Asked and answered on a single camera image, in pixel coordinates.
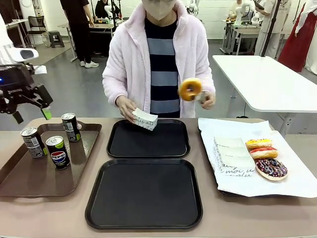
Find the can lid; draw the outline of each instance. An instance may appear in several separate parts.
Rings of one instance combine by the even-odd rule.
[[[62,120],[70,120],[75,117],[75,113],[65,113],[64,115],[61,116]]]
[[[46,144],[49,146],[55,146],[60,144],[63,141],[63,137],[55,135],[46,140]]]
[[[24,130],[21,131],[21,135],[22,136],[29,136],[29,135],[33,135],[38,131],[38,129],[36,127],[28,127],[25,128]]]

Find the glazed donut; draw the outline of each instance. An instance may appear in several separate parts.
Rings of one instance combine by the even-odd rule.
[[[198,78],[188,78],[180,85],[178,93],[185,101],[193,101],[202,92],[202,83]]]
[[[250,151],[250,155],[254,160],[276,158],[278,156],[278,151],[273,147],[263,147]]]
[[[287,168],[276,159],[263,159],[256,162],[256,168],[264,178],[279,181],[287,176]]]
[[[272,141],[270,139],[249,140],[246,142],[246,146],[249,150],[254,150],[262,147],[270,147],[272,146]]]

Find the paper food box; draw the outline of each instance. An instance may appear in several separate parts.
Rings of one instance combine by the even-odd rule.
[[[140,127],[143,127],[148,130],[154,130],[158,123],[158,117],[156,115],[151,115],[137,108],[134,112],[134,123]]]
[[[241,138],[215,137],[213,152],[222,175],[253,175],[256,165]]]

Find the red dress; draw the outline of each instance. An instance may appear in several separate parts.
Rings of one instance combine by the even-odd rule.
[[[305,66],[306,57],[315,33],[317,22],[317,16],[310,12],[307,16],[305,24],[298,32],[297,37],[295,37],[295,29],[298,25],[300,16],[301,15],[298,16],[292,33],[287,39],[278,59],[280,63],[289,67],[295,72],[301,72]]]

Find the black chair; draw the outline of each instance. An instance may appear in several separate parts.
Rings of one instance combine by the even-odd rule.
[[[28,36],[32,36],[34,44],[35,44],[34,35],[42,36],[43,41],[45,42],[43,33],[48,34],[48,32],[44,24],[44,16],[39,16],[39,17],[29,16],[28,20],[29,20],[29,24],[31,28],[31,30],[28,31]],[[39,30],[33,30],[32,29],[33,27],[38,27]]]

